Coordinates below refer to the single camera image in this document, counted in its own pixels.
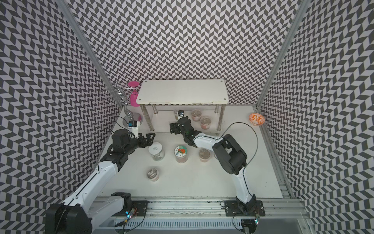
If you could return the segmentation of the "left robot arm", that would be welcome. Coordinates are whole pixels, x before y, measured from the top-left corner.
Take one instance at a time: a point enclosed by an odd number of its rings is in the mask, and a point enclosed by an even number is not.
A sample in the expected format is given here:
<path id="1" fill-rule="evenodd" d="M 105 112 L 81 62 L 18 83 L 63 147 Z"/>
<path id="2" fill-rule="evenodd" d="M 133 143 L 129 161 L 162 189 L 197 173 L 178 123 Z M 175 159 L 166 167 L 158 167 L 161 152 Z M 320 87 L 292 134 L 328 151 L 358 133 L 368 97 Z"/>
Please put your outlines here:
<path id="1" fill-rule="evenodd" d="M 63 202 L 52 204 L 45 213 L 47 234 L 91 234 L 115 214 L 132 217 L 136 211 L 131 194 L 115 192 L 99 206 L 91 205 L 106 184 L 122 169 L 129 155 L 153 144 L 155 133 L 135 134 L 120 129 L 112 134 L 112 144 L 93 173 Z"/>

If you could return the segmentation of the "red jar with printed lid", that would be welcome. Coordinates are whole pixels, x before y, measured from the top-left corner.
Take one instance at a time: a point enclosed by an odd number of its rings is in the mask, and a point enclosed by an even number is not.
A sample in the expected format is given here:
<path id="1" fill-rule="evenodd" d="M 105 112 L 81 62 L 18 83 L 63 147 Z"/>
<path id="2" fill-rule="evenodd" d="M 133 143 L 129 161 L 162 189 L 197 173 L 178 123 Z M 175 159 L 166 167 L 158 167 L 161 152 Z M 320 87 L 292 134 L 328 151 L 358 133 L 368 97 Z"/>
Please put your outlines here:
<path id="1" fill-rule="evenodd" d="M 178 163 L 185 163 L 188 160 L 188 150 L 186 146 L 179 145 L 174 149 L 175 159 Z"/>

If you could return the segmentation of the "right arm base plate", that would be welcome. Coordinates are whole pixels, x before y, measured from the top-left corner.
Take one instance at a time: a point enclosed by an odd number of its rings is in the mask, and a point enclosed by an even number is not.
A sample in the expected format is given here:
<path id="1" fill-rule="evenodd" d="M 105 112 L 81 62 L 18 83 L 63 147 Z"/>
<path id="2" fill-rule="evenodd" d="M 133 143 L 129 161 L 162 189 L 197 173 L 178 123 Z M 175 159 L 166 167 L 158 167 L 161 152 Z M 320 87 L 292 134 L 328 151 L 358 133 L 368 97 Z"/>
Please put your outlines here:
<path id="1" fill-rule="evenodd" d="M 266 216 L 263 202 L 260 200 L 250 201 L 246 204 L 237 200 L 224 200 L 223 206 L 226 216 Z"/>

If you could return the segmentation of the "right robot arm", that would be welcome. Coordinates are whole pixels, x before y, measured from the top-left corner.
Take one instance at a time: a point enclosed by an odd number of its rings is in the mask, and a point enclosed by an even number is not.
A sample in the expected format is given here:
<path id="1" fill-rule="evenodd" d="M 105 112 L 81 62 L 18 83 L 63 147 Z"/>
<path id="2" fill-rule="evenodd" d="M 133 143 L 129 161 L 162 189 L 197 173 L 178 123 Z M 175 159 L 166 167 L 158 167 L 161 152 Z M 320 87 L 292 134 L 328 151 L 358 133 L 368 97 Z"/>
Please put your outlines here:
<path id="1" fill-rule="evenodd" d="M 232 135 L 225 134 L 217 137 L 197 131 L 192 127 L 188 117 L 182 117 L 177 122 L 170 123 L 169 129 L 172 134 L 181 134 L 188 146 L 212 151 L 221 167 L 232 175 L 240 212 L 245 215 L 255 212 L 258 208 L 258 201 L 250 190 L 244 174 L 247 165 L 249 165 L 247 154 Z"/>

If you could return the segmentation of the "clear cup orange contents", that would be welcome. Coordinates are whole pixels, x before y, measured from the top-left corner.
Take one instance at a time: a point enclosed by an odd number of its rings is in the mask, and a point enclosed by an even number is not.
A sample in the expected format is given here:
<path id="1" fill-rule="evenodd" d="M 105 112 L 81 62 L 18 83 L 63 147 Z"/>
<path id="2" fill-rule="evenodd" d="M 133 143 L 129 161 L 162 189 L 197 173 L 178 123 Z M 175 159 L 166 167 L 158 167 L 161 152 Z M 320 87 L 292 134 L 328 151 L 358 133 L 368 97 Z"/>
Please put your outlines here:
<path id="1" fill-rule="evenodd" d="M 199 159 L 201 162 L 208 162 L 211 158 L 211 152 L 208 149 L 202 148 L 199 151 Z"/>

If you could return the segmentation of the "white lid seed jar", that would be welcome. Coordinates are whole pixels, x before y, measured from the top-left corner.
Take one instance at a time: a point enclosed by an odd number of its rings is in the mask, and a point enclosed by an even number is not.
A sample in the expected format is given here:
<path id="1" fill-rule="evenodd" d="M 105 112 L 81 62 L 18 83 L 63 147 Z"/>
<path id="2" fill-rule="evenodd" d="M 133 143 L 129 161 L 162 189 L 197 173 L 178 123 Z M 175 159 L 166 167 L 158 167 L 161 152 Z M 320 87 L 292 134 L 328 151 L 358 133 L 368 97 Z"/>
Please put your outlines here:
<path id="1" fill-rule="evenodd" d="M 161 161 L 165 157 L 164 148 L 159 142 L 154 142 L 149 146 L 148 151 L 154 161 Z"/>

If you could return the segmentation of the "small cup red contents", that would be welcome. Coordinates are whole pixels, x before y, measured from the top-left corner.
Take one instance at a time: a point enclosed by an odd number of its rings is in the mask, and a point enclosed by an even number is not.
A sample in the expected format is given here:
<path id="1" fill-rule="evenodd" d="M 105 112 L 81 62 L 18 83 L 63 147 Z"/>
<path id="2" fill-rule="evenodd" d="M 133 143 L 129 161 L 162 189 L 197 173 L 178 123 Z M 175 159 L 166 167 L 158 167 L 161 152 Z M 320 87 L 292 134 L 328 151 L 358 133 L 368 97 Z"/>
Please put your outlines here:
<path id="1" fill-rule="evenodd" d="M 146 177 L 150 181 L 157 181 L 159 180 L 159 169 L 156 167 L 149 168 L 146 172 Z"/>

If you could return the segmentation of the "small cup yellow label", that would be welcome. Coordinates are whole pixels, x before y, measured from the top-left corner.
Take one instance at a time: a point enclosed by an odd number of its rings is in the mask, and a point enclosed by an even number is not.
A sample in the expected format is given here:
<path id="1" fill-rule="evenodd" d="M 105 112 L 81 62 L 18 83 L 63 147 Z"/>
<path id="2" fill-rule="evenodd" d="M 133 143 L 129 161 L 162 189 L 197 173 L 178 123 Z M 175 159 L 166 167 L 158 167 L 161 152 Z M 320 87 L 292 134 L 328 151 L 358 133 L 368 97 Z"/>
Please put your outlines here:
<path id="1" fill-rule="evenodd" d="M 173 112 L 174 112 L 175 119 L 178 120 L 178 116 L 179 116 L 178 115 L 178 110 L 174 110 Z"/>

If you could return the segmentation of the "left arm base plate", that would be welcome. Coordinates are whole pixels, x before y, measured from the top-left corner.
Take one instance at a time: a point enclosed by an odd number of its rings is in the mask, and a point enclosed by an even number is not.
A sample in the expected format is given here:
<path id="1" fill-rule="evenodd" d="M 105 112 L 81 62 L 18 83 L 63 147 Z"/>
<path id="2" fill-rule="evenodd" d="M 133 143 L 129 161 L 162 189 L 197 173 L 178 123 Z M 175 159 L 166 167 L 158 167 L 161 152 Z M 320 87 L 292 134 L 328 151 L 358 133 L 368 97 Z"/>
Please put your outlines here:
<path id="1" fill-rule="evenodd" d="M 136 200 L 132 202 L 129 208 L 123 208 L 121 211 L 113 214 L 113 217 L 126 217 L 131 211 L 134 211 L 133 215 L 136 217 L 144 217 L 148 209 L 148 200 Z"/>

